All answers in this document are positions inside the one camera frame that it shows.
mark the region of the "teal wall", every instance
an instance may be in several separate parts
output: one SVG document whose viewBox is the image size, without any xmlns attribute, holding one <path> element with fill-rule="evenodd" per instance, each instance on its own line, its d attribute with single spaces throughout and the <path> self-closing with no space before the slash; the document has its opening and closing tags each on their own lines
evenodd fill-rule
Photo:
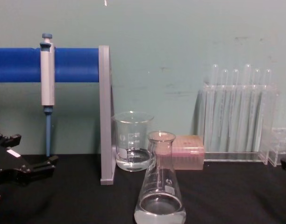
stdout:
<svg viewBox="0 0 286 224">
<path fill-rule="evenodd" d="M 0 47 L 37 48 L 43 32 L 57 47 L 109 45 L 115 112 L 149 112 L 153 129 L 192 133 L 214 63 L 272 69 L 274 126 L 286 127 L 284 0 L 0 0 Z M 96 84 L 57 85 L 54 152 L 98 152 L 98 104 Z M 0 132 L 22 134 L 22 154 L 44 153 L 39 84 L 0 84 Z"/>
</svg>

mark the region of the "micropipette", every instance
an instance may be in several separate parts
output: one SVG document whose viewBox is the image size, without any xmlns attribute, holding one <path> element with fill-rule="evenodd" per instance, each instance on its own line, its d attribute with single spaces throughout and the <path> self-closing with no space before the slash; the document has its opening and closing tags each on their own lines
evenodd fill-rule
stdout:
<svg viewBox="0 0 286 224">
<path fill-rule="evenodd" d="M 40 43 L 41 103 L 46 115 L 46 156 L 50 156 L 51 114 L 55 104 L 55 48 L 50 42 L 52 34 L 42 34 Z"/>
</svg>

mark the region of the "clear liquid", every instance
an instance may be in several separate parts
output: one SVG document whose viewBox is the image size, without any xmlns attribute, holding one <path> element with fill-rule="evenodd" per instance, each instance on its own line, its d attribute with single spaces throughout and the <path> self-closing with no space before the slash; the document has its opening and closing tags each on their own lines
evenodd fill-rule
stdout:
<svg viewBox="0 0 286 224">
<path fill-rule="evenodd" d="M 150 163 L 150 153 L 146 149 L 126 149 L 127 158 L 124 159 L 116 156 L 116 164 L 121 169 L 127 171 L 140 171 L 144 170 L 149 166 Z"/>
<path fill-rule="evenodd" d="M 137 224 L 183 224 L 186 212 L 180 201 L 166 193 L 145 196 L 135 210 Z"/>
</svg>

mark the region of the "glass beaker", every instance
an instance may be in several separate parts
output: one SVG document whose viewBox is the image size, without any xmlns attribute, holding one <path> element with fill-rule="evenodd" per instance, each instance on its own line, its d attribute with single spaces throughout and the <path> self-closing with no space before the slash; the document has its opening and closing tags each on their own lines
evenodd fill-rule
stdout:
<svg viewBox="0 0 286 224">
<path fill-rule="evenodd" d="M 116 123 L 116 164 L 127 171 L 148 167 L 150 152 L 146 134 L 153 116 L 145 112 L 123 112 L 112 117 Z"/>
<path fill-rule="evenodd" d="M 148 134 L 152 158 L 146 170 L 135 209 L 137 224 L 183 224 L 186 211 L 172 164 L 175 135 L 155 131 Z"/>
</svg>

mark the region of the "pipette tip box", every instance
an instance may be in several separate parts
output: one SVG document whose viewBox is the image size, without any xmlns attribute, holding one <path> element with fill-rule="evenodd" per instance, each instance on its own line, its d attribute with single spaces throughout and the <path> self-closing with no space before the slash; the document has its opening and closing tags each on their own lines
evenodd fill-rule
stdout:
<svg viewBox="0 0 286 224">
<path fill-rule="evenodd" d="M 202 139 L 197 135 L 177 135 L 172 144 L 172 162 L 176 170 L 202 170 Z"/>
<path fill-rule="evenodd" d="M 286 159 L 286 128 L 272 128 L 269 162 L 277 166 L 281 159 Z"/>
</svg>

